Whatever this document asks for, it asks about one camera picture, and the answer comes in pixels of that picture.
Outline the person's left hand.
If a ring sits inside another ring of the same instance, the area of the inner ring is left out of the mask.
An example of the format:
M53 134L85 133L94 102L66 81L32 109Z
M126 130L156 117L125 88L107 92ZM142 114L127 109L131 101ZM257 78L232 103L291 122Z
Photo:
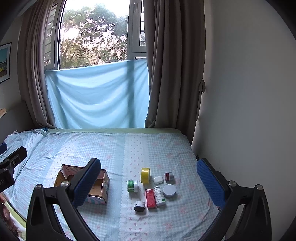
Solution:
M3 193L1 193L1 207L2 207L2 211L1 214L4 218L4 221L7 225L7 227L9 228L9 230L15 234L17 237L19 236L19 229L16 227L16 225L14 224L13 220L10 217L10 211L8 210L8 208L4 205L6 202L6 198L4 196Z

